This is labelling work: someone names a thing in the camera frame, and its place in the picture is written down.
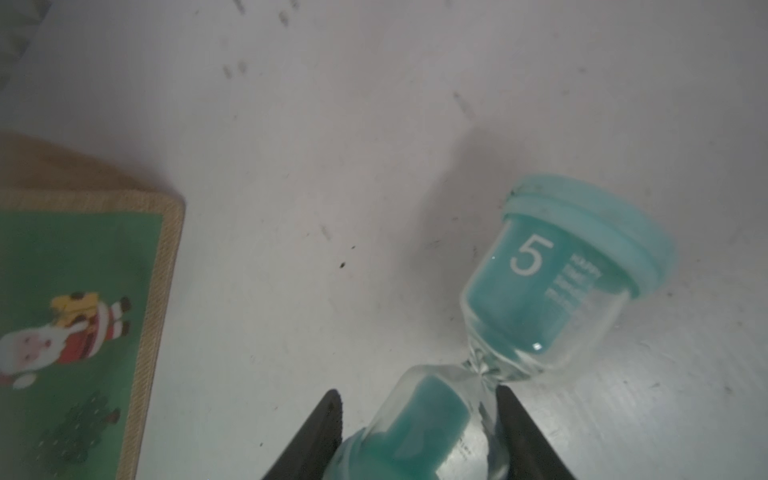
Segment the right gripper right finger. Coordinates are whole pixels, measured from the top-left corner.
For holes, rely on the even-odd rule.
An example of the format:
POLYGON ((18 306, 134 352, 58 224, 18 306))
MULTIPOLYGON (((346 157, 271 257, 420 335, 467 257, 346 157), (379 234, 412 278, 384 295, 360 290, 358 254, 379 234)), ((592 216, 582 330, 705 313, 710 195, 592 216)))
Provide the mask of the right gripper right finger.
POLYGON ((500 430, 508 453, 509 480, 575 480, 555 449, 507 386, 496 388, 500 430))

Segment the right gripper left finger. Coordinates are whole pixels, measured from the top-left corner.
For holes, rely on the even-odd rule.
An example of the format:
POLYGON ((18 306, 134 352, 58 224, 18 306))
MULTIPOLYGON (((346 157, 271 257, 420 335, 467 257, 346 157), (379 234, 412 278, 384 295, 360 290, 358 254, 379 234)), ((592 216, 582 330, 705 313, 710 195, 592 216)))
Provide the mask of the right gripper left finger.
POLYGON ((263 480, 320 480, 342 444, 343 404, 328 390, 263 480))

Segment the green hourglass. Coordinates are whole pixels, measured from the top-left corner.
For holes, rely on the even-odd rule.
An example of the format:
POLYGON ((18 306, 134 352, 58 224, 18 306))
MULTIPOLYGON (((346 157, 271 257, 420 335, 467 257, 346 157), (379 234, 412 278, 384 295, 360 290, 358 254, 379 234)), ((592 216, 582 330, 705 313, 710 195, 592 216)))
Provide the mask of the green hourglass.
POLYGON ((531 175, 460 300, 469 357, 410 368, 328 479, 507 479, 496 388, 572 374, 633 299, 661 287, 672 239, 639 209, 569 177, 531 175))

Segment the green canvas Christmas bag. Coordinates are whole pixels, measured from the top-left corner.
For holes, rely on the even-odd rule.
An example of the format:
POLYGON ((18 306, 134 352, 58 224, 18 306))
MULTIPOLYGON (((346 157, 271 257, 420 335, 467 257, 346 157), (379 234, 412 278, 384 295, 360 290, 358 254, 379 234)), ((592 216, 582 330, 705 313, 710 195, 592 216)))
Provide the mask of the green canvas Christmas bag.
POLYGON ((1 475, 131 479, 183 200, 95 157, 1 135, 1 475))

